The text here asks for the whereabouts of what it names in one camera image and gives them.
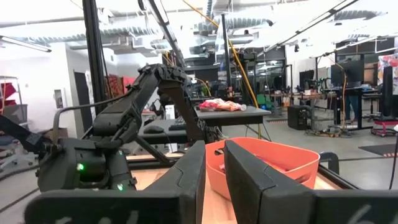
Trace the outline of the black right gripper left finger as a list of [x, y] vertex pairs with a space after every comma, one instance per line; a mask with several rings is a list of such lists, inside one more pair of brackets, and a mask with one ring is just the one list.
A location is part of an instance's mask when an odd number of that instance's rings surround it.
[[53, 190], [28, 203], [25, 224], [201, 224], [205, 143], [197, 141], [144, 190]]

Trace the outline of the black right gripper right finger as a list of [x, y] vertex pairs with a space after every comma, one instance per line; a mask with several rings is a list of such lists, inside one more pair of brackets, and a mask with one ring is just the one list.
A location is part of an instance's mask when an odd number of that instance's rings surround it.
[[224, 164], [238, 224], [398, 224], [398, 190], [313, 190], [234, 141]]

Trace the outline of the orange plastic basket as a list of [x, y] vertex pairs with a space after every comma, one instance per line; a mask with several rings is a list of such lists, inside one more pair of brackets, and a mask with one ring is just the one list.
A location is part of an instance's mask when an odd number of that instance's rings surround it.
[[[265, 139], [238, 137], [231, 140], [291, 179], [308, 188], [314, 188], [320, 160], [319, 153]], [[211, 189], [230, 200], [224, 171], [224, 156], [219, 153], [224, 144], [225, 141], [222, 140], [205, 145], [206, 173]]]

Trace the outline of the black computer mouse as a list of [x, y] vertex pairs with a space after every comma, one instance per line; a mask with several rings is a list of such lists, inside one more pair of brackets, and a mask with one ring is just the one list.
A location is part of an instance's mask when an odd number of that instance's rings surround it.
[[144, 134], [159, 134], [159, 133], [163, 133], [164, 132], [164, 128], [160, 127], [160, 126], [155, 126], [155, 125], [149, 125], [149, 126], [145, 126], [143, 133]]

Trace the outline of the black box on floor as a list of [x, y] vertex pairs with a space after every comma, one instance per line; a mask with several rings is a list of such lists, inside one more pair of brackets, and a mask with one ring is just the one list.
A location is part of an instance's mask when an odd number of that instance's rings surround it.
[[310, 129], [311, 109], [307, 105], [292, 105], [287, 108], [287, 124], [288, 127], [295, 130]]

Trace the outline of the backlit black keyboard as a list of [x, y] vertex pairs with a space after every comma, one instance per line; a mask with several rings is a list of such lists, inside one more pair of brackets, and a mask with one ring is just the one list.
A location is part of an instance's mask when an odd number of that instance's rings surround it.
[[179, 131], [179, 130], [186, 130], [186, 122], [185, 120], [179, 116], [177, 119], [174, 120], [174, 123], [169, 127], [169, 131]]

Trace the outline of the black desk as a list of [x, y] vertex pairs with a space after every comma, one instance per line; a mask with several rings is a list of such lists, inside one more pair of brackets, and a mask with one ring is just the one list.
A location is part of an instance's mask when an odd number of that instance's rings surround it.
[[[198, 117], [205, 121], [208, 126], [234, 126], [244, 124], [261, 124], [263, 117], [270, 115], [271, 112], [253, 106], [248, 106], [246, 111], [198, 111]], [[139, 131], [138, 136], [142, 137], [149, 144], [163, 143], [186, 143], [188, 142], [186, 131], [169, 131], [169, 126], [173, 120], [155, 120], [148, 126], [158, 126], [164, 129], [164, 133], [144, 133], [144, 127]]]

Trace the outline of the orange snack bag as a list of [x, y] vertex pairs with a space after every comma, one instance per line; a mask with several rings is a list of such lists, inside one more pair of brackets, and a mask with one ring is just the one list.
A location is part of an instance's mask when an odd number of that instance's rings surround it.
[[224, 101], [221, 98], [205, 100], [198, 105], [201, 111], [246, 111], [247, 106], [233, 101]]

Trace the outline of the red stool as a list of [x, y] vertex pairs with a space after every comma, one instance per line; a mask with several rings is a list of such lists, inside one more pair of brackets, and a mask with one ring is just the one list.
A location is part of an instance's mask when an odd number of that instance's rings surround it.
[[395, 121], [379, 121], [374, 120], [374, 126], [371, 128], [371, 134], [379, 137], [395, 136], [398, 131], [394, 128], [398, 125], [398, 120]]

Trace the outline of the person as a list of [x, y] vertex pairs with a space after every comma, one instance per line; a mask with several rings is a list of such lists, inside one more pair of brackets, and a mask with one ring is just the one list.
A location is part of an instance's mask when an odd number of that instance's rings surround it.
[[[347, 87], [361, 86], [364, 79], [364, 62], [347, 58], [345, 63], [348, 64], [346, 68]], [[358, 121], [358, 104], [359, 100], [356, 95], [345, 93], [345, 119], [350, 123]]]

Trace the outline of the ceiling light fixture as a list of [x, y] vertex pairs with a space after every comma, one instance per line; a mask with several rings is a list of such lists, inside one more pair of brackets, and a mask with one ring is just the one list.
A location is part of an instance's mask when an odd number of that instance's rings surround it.
[[15, 45], [19, 45], [19, 46], [22, 46], [22, 47], [27, 47], [29, 49], [38, 50], [38, 51], [41, 51], [41, 52], [50, 53], [52, 51], [50, 48], [47, 48], [47, 47], [44, 47], [44, 46], [41, 46], [41, 45], [32, 44], [32, 43], [29, 43], [29, 42], [24, 42], [24, 41], [13, 39], [13, 38], [6, 37], [6, 36], [3, 36], [3, 35], [0, 35], [0, 40], [4, 41], [4, 42], [7, 42], [7, 43], [10, 43], [10, 44], [15, 44]]

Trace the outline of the black frame clamp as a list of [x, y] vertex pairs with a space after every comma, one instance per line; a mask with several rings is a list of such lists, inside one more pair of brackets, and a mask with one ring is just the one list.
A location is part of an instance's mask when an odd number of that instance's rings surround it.
[[339, 157], [334, 152], [321, 152], [320, 162], [326, 162], [327, 168], [332, 172], [340, 173]]

